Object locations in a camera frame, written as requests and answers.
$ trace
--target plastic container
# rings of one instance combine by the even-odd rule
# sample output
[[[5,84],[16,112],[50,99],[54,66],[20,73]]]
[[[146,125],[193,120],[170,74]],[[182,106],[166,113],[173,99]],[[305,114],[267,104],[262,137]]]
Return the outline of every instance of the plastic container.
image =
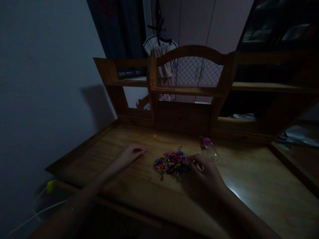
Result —
[[[203,138],[203,142],[204,142],[204,146],[205,146],[206,150],[209,151],[209,153],[207,153],[207,156],[209,157],[209,159],[213,163],[218,163],[219,162],[219,154],[216,151],[210,138]]]

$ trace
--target pink lid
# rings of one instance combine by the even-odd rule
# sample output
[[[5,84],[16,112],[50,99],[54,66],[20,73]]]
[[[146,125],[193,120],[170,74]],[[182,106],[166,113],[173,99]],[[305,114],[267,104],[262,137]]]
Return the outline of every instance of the pink lid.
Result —
[[[210,145],[212,143],[212,141],[210,140],[210,138],[203,138],[203,142],[205,145]]]

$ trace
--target white cable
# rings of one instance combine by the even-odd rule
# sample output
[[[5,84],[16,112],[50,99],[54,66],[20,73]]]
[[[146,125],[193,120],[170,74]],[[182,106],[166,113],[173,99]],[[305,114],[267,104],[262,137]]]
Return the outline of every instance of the white cable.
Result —
[[[44,211],[46,211],[46,210],[49,210],[49,209],[51,209],[51,208],[53,208],[53,207],[55,207],[55,206],[58,206],[58,205],[60,205],[60,204],[62,204],[62,203],[65,203],[66,202],[66,200],[64,200],[64,201],[62,201],[62,202],[58,202],[57,204],[54,204],[54,205],[52,205],[52,206],[49,206],[49,207],[47,207],[47,208],[45,208],[45,209],[43,209],[43,210],[41,210],[41,211],[39,211],[37,214],[35,214],[33,217],[31,217],[31,218],[29,218],[28,220],[26,220],[24,223],[22,223],[20,226],[18,226],[17,228],[15,228],[14,230],[12,230],[11,232],[9,232],[5,237],[3,237],[2,239],[4,239],[4,238],[6,238],[6,237],[8,237],[8,236],[10,236],[12,233],[14,233],[16,230],[18,230],[20,227],[22,227],[22,226],[24,226],[25,224],[27,224],[29,221],[31,221],[33,218],[35,218],[36,216],[38,216],[39,214],[41,214],[42,212],[44,212]]]
[[[39,197],[45,192],[45,190],[46,190],[47,188],[48,188],[48,187],[45,187],[45,189],[43,189],[43,191],[37,196],[37,198],[34,199],[34,201],[33,201],[33,203],[32,203],[32,207],[31,207],[32,212],[33,212],[33,215],[36,215],[36,214],[37,214],[36,210],[34,209],[34,205],[35,205],[36,201],[37,201],[37,200],[39,199]],[[43,220],[42,220],[40,217],[37,216],[36,218],[38,219],[38,221],[43,222]]]

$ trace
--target desk surface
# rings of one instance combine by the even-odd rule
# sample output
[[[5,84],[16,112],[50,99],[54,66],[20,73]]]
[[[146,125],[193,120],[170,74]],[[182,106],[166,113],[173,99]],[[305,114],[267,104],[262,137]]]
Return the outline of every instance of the desk surface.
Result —
[[[211,238],[246,237],[232,214],[192,173],[182,176],[180,183],[171,177],[160,181],[152,167],[163,152],[177,151],[179,146],[186,155],[205,154],[198,137],[120,124],[76,157],[64,163],[60,160],[54,174],[82,187],[131,143],[142,145],[148,152],[107,182],[103,197]],[[267,147],[225,140],[214,144],[221,157],[217,167],[226,185],[280,236],[319,236],[319,200]]]

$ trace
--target pile of rubber bands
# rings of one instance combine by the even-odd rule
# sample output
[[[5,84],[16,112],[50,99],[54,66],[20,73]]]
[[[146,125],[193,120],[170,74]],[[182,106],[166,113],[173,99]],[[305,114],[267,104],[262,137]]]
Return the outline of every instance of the pile of rubber bands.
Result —
[[[154,169],[160,174],[161,181],[167,175],[172,175],[176,181],[181,181],[180,176],[183,172],[187,173],[190,170],[190,165],[186,160],[187,156],[184,152],[178,150],[175,152],[165,152],[164,156],[154,161]]]

